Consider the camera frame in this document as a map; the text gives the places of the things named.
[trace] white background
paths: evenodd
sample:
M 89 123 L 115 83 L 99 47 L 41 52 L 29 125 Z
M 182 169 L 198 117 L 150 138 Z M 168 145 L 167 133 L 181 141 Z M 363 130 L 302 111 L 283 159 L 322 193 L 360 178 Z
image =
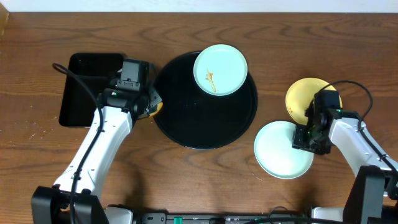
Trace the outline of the white background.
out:
M 10 12 L 398 12 L 398 0 L 0 0 Z

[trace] wood grain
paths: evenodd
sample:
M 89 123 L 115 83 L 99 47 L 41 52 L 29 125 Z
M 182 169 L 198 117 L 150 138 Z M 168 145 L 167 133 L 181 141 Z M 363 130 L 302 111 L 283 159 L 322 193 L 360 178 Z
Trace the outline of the wood grain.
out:
M 0 43 L 0 222 L 32 223 L 34 190 L 53 184 L 87 133 L 58 123 L 65 77 L 52 62 L 67 65 L 76 52 L 123 52 L 161 68 L 219 43 L 248 61 L 259 97 L 251 127 L 228 146 L 196 151 L 169 140 L 152 119 L 137 122 L 111 166 L 104 206 L 201 213 L 344 206 L 354 175 L 337 149 L 315 156 L 294 180 L 271 177 L 254 157 L 257 132 L 291 120 L 285 93 L 305 77 L 367 86 L 374 95 L 369 130 L 398 159 L 398 15 L 12 13 Z M 337 89 L 347 109 L 368 106 L 359 89 Z

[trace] wooden table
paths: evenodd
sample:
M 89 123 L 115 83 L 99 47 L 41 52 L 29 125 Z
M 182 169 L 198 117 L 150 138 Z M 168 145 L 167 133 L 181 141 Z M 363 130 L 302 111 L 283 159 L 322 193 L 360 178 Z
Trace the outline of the wooden table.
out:
M 337 148 L 315 156 L 294 180 L 270 176 L 254 157 L 264 125 L 292 120 L 285 93 L 305 77 L 367 86 L 374 96 L 370 132 L 398 159 L 397 15 L 12 13 L 0 43 L 0 222 L 32 222 L 34 190 L 52 186 L 87 133 L 58 123 L 65 76 L 52 62 L 68 65 L 76 52 L 123 52 L 161 68 L 219 43 L 236 46 L 248 61 L 259 97 L 251 127 L 228 146 L 197 151 L 172 142 L 153 119 L 140 120 L 116 154 L 103 206 L 201 213 L 343 207 L 354 175 Z M 337 89 L 346 109 L 367 108 L 359 88 Z

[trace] white plate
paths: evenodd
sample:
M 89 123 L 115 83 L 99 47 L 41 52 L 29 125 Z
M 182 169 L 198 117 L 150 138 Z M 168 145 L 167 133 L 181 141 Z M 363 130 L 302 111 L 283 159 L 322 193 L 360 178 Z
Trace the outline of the white plate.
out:
M 208 71 L 213 74 L 216 91 L 207 80 Z M 238 90 L 248 75 L 248 65 L 243 54 L 236 48 L 218 44 L 200 52 L 193 65 L 193 76 L 205 92 L 224 96 Z
M 300 177 L 312 164 L 313 153 L 292 147 L 295 127 L 295 124 L 287 121 L 275 121 L 265 125 L 256 136 L 256 159 L 260 166 L 274 177 Z

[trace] cable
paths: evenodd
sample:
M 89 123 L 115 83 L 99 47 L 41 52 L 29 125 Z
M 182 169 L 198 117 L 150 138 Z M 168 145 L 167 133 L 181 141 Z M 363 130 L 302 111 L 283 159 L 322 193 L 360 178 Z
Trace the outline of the cable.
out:
M 64 66 L 58 64 L 58 63 L 53 63 L 52 67 L 65 75 L 68 75 L 69 77 L 72 77 L 76 82 L 78 82 L 80 84 L 81 87 L 83 87 L 85 89 L 85 91 L 91 96 L 91 99 L 94 101 L 95 106 L 97 107 L 98 113 L 99 113 L 99 126 L 97 129 L 97 133 L 95 134 L 92 142 L 90 143 L 90 145 L 88 146 L 85 154 L 83 155 L 83 157 L 81 158 L 81 161 L 77 167 L 76 172 L 73 174 L 73 182 L 72 182 L 72 189 L 70 190 L 70 194 L 69 194 L 69 206 L 70 206 L 70 223 L 75 224 L 76 223 L 76 215 L 75 215 L 75 192 L 76 192 L 76 184 L 77 181 L 80 177 L 80 172 L 81 172 L 81 168 L 83 167 L 88 154 L 90 153 L 91 149 L 93 148 L 95 142 L 97 141 L 98 137 L 100 136 L 101 132 L 102 132 L 102 128 L 104 125 L 104 117 L 102 114 L 102 109 L 100 108 L 100 104 L 97 102 L 94 94 L 90 91 L 90 89 L 88 88 L 88 86 L 86 85 L 86 83 L 84 83 L 77 75 L 75 75 L 73 72 L 71 72 L 69 69 L 65 68 Z
M 268 213 L 268 218 L 271 217 L 272 213 L 277 210 L 278 208 L 283 208 L 284 210 L 288 211 L 287 208 L 283 207 L 283 206 L 276 206 L 275 208 L 273 208 L 269 213 Z
M 368 138 L 368 137 L 366 136 L 366 134 L 364 133 L 363 128 L 361 127 L 362 122 L 363 122 L 365 116 L 368 115 L 369 111 L 372 109 L 372 106 L 373 106 L 373 97 L 372 97 L 371 92 L 370 92 L 365 86 L 363 86 L 362 84 L 360 84 L 360 83 L 358 83 L 358 82 L 355 82 L 355 81 L 351 81 L 351 80 L 340 80 L 340 81 L 337 81 L 337 82 L 329 83 L 329 84 L 325 85 L 322 89 L 320 89 L 318 92 L 320 92 L 320 91 L 322 91 L 322 90 L 328 88 L 329 86 L 336 85 L 336 84 L 339 84 L 339 83 L 352 83 L 352 84 L 355 84 L 355 85 L 361 87 L 363 90 L 365 90 L 365 92 L 368 94 L 368 97 L 369 97 L 369 107 L 368 107 L 368 109 L 366 110 L 366 112 L 365 112 L 362 116 L 359 116 L 359 119 L 358 119 L 358 130 L 357 130 L 357 131 L 362 135 L 362 137 L 363 137 L 363 138 L 365 139 L 365 141 L 369 144 L 369 146 L 373 149 L 373 151 L 380 157 L 380 160 L 383 161 L 383 162 L 385 162 L 386 165 L 387 165 L 388 167 L 390 167 L 391 171 L 392 171 L 396 176 L 398 176 L 398 171 L 397 171 L 397 169 L 387 160 L 387 158 L 386 158 L 386 157 L 387 157 L 387 154 L 382 154 L 382 153 L 379 151 L 379 149 L 378 149 L 376 146 L 374 146 L 374 144 L 369 140 L 369 138 Z
M 301 218 L 301 217 L 279 217 L 279 218 L 261 218 L 253 220 L 245 224 L 261 224 L 272 222 L 298 222 L 298 223 L 319 223 L 319 224 L 350 224 L 346 222 L 339 222 L 333 220 L 324 220 L 319 218 Z

